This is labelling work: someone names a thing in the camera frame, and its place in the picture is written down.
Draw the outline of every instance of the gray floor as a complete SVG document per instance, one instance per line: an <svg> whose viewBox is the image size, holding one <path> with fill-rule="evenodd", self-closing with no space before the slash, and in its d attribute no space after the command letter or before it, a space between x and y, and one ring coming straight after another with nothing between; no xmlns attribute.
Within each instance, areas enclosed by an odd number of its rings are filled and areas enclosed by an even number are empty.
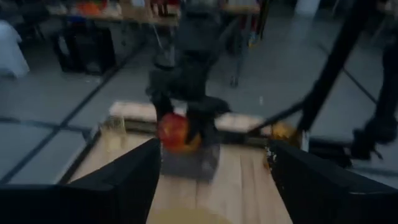
<svg viewBox="0 0 398 224"><path fill-rule="evenodd" d="M54 28L57 21L44 26ZM120 44L120 28L111 25L118 58L126 54ZM238 88L229 87L234 72L234 58L226 55L211 71L209 95L227 100L238 113L271 116L289 107L312 87L328 56L320 45L330 50L341 27L340 20L294 18L289 10L271 8L264 40L250 49ZM377 96L382 80L381 51L361 38L346 70L373 96ZM100 79L61 72L48 43L25 50L31 72L20 80L0 79L0 116L61 123ZM148 102L144 93L147 74L152 69L152 47L145 48L120 69L117 75L71 120L70 124L93 127L107 114L116 100ZM374 103L343 72L315 126L314 136L351 139L352 130L361 127L371 116ZM297 122L299 116L289 118ZM12 169L38 142L50 133L48 129L27 128L16 124L0 124L2 144L0 177ZM12 183L52 183L59 178L57 170L64 169L83 138L68 131L59 132L12 180ZM396 170L396 144L383 147L384 162L377 159L364 166ZM398 181L372 175L371 178L398 187Z"/></svg>

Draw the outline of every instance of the white cloth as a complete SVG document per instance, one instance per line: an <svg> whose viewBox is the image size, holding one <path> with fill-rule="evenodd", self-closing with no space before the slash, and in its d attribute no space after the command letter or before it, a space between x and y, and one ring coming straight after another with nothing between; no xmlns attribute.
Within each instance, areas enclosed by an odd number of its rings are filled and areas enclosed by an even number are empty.
<svg viewBox="0 0 398 224"><path fill-rule="evenodd" d="M0 70L11 72L17 78L29 72L29 66L18 42L22 39L18 32L6 21L0 21Z"/></svg>

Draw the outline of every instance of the wooden surface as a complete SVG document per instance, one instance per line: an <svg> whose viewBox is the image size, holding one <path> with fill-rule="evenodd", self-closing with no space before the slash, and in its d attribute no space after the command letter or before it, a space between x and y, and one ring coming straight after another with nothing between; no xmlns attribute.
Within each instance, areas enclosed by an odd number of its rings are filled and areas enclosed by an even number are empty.
<svg viewBox="0 0 398 224"><path fill-rule="evenodd" d="M182 108L175 108L178 114L185 114ZM117 101L109 110L111 116L133 119L138 121L155 122L155 108L150 103L136 103L128 101ZM235 131L245 133L251 128L261 124L263 119L258 116L248 116L245 114L226 113L216 119L216 127L222 131ZM270 134L271 127L262 129L263 134Z"/></svg>
<svg viewBox="0 0 398 224"><path fill-rule="evenodd" d="M122 3L121 12L119 14L98 14L98 15L83 15L70 14L62 10L49 10L53 16L80 16L93 20L107 20L107 21L134 21L139 23L155 24L160 26L177 26L177 17L159 17L153 16L148 9L144 7L132 7L129 4ZM233 14L259 14L259 6L223 6L223 10Z"/></svg>
<svg viewBox="0 0 398 224"><path fill-rule="evenodd" d="M103 135L72 180L99 169L150 138L128 134L122 144L122 137L117 134ZM157 223L156 216L162 211L178 208L205 210L234 224L292 223L271 175L263 167L263 155L258 149L222 146L219 168L211 184L160 176L148 223Z"/></svg>

